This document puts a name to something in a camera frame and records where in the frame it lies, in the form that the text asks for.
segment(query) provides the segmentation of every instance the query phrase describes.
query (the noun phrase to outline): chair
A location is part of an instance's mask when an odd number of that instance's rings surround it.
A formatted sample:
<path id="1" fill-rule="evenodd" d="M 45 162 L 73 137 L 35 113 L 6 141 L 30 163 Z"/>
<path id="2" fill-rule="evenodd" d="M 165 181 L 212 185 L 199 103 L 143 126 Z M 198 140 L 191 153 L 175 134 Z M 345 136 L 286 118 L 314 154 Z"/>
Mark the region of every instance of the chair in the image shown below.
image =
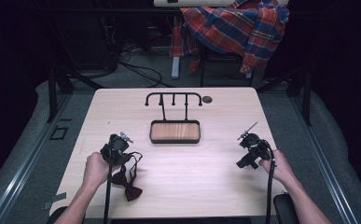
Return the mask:
<path id="1" fill-rule="evenodd" d="M 296 208 L 289 194 L 279 194 L 273 198 L 279 224 L 298 224 Z"/>

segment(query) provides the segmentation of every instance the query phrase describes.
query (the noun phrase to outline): bow tie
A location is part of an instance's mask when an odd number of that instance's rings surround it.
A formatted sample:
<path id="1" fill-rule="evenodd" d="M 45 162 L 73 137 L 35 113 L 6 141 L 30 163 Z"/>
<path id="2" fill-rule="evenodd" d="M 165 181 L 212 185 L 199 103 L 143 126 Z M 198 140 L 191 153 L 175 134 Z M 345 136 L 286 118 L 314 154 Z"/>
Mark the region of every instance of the bow tie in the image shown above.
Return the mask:
<path id="1" fill-rule="evenodd" d="M 127 177 L 125 176 L 125 173 L 127 171 L 127 168 L 125 167 L 125 165 L 121 166 L 121 170 L 114 174 L 113 177 L 111 178 L 111 183 L 116 184 L 116 185 L 122 185 L 123 187 L 125 187 L 125 196 L 127 197 L 128 202 L 135 200 L 136 198 L 138 198 L 143 190 L 139 189 L 137 187 L 133 186 L 133 181 L 136 178 L 136 169 L 137 169 L 137 165 L 134 165 L 134 175 L 132 175 L 131 170 L 130 170 L 130 177 L 131 177 L 131 181 L 128 182 Z"/>

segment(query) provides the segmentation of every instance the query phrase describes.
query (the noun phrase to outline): black chair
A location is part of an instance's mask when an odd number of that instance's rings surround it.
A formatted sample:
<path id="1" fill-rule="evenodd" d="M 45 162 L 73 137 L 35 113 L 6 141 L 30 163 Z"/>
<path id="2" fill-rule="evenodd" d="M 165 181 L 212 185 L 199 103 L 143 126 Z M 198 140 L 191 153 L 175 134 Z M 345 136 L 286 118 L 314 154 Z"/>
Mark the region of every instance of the black chair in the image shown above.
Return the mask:
<path id="1" fill-rule="evenodd" d="M 56 220 L 61 216 L 61 214 L 66 210 L 67 206 L 60 207 L 57 210 L 55 210 L 51 216 L 49 216 L 49 220 L 47 221 L 47 224 L 54 224 Z"/>
<path id="2" fill-rule="evenodd" d="M 279 194 L 273 198 L 276 216 L 280 224 L 298 224 L 296 208 L 289 194 Z"/>

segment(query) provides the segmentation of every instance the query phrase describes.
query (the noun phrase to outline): red plaid cloth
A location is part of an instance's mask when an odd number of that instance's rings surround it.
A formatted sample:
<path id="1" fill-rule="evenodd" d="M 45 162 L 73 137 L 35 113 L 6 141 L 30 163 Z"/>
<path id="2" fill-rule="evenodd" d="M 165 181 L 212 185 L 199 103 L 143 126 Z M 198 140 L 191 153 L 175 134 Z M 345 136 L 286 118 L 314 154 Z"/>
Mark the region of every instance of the red plaid cloth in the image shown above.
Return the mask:
<path id="1" fill-rule="evenodd" d="M 267 63 L 285 34 L 289 11 L 277 0 L 236 0 L 226 8 L 181 8 L 174 23 L 170 55 L 198 55 L 198 39 L 218 53 L 243 57 L 242 73 Z M 199 61 L 194 56 L 193 67 Z"/>

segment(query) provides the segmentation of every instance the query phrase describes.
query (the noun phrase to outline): wooden table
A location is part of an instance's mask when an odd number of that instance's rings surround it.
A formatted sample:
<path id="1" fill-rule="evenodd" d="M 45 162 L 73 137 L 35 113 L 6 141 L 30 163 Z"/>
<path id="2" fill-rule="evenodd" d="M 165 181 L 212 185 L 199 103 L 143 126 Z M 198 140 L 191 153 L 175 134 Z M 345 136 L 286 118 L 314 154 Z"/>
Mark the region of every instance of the wooden table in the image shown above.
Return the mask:
<path id="1" fill-rule="evenodd" d="M 196 92 L 213 102 L 198 106 L 198 97 L 188 97 L 188 119 L 201 123 L 198 144 L 152 144 L 151 121 L 162 119 L 159 97 L 151 92 Z M 166 118 L 184 119 L 184 97 L 164 96 Z M 124 132 L 134 141 L 126 152 L 138 151 L 134 185 L 143 190 L 136 200 L 127 202 L 124 188 L 112 185 L 109 217 L 250 217 L 264 216 L 268 175 L 259 167 L 238 168 L 236 162 L 247 149 L 237 138 L 256 121 L 251 133 L 266 139 L 276 148 L 257 93 L 252 88 L 173 88 L 98 90 L 76 141 L 62 178 L 58 194 L 67 198 L 54 203 L 50 213 L 67 206 L 80 187 L 86 158 L 108 142 L 110 134 Z M 106 184 L 92 199 L 86 217 L 104 216 Z M 285 188 L 273 181 L 272 196 Z"/>

